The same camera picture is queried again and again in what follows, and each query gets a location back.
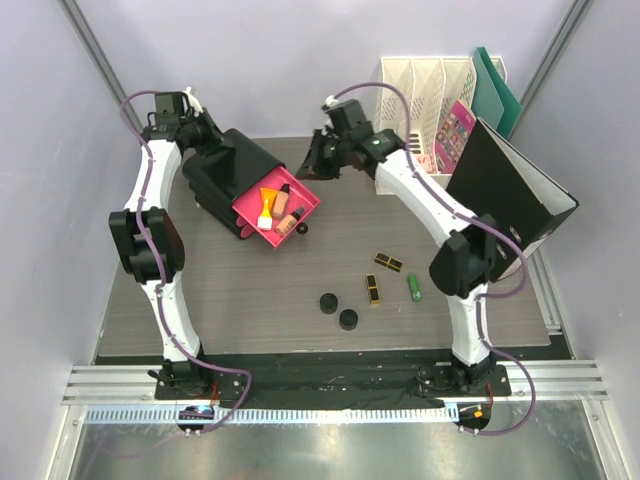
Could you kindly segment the peach foundation bottle black cap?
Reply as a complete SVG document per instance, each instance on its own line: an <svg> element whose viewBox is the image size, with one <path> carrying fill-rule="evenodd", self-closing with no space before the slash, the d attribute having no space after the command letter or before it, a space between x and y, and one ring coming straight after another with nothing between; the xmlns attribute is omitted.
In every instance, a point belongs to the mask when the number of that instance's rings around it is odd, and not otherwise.
<svg viewBox="0 0 640 480"><path fill-rule="evenodd" d="M277 224L274 231L280 236L285 237L299 222L302 215L305 212L305 208L300 206L286 215Z"/></svg>

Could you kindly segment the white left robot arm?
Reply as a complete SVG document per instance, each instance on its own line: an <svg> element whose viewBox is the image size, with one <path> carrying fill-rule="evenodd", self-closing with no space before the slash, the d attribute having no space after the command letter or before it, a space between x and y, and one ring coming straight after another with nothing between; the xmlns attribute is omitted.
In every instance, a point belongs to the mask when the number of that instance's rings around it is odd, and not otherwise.
<svg viewBox="0 0 640 480"><path fill-rule="evenodd" d="M200 399L214 388L205 365L182 285L184 243L168 213L174 177L184 152L200 147L213 129L190 89L154 92L154 111L143 130L133 132L141 161L125 206L109 215L108 226L125 272L142 288L162 339L162 364L151 372L161 398Z"/></svg>

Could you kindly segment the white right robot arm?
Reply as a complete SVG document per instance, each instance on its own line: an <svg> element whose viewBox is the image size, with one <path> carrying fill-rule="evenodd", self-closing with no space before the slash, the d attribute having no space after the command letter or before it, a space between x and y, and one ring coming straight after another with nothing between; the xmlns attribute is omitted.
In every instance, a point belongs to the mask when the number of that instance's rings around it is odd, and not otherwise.
<svg viewBox="0 0 640 480"><path fill-rule="evenodd" d="M475 214L424 171L394 130L374 130L359 101L328 97L322 109L328 120L314 131L297 178L333 180L342 168L352 167L391 191L418 218L438 247L429 275L449 306L451 382L462 394L477 393L496 365L480 332L486 307L474 302L488 290L495 220L485 215L488 227L476 226Z"/></svg>

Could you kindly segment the orange cream tube white cap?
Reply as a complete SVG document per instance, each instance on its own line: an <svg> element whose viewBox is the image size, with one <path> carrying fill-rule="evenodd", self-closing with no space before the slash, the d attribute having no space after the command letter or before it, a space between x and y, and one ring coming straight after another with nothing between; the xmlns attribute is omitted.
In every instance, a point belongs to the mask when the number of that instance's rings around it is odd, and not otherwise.
<svg viewBox="0 0 640 480"><path fill-rule="evenodd" d="M262 210L256 223L259 230L268 231L272 228L272 207L277 194L278 191L271 188L260 189Z"/></svg>

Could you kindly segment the black drawer cabinet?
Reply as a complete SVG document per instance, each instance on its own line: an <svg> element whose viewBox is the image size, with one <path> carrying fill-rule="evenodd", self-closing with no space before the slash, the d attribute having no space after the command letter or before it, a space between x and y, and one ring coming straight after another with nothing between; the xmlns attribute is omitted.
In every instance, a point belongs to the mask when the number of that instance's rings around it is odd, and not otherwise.
<svg viewBox="0 0 640 480"><path fill-rule="evenodd" d="M183 163L182 173L196 202L241 239L243 226L237 225L233 203L283 163L237 129L224 137L229 147L196 153Z"/></svg>

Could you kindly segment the beige foundation bottle black pump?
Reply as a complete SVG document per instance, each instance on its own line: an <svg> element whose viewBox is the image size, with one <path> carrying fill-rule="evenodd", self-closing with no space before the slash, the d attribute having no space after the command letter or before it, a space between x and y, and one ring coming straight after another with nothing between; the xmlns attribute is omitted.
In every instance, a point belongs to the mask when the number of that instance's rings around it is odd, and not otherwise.
<svg viewBox="0 0 640 480"><path fill-rule="evenodd" d="M287 206L290 199L290 185L285 183L277 192L271 208L271 214L274 219L281 219L286 215Z"/></svg>

